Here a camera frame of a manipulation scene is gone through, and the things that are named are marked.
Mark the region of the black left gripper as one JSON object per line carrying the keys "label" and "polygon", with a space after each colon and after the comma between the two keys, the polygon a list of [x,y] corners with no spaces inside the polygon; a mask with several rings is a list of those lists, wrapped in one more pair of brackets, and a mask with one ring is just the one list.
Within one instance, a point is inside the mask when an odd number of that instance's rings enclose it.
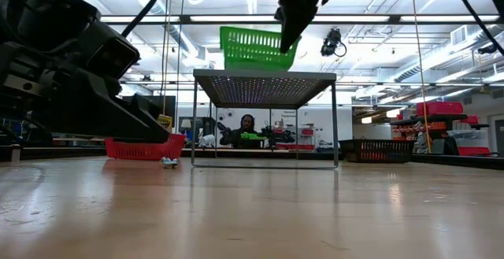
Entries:
{"label": "black left gripper", "polygon": [[145,124],[126,102],[110,94],[118,88],[81,71],[69,60],[15,42],[1,44],[1,115],[49,131],[163,143],[169,132]]}

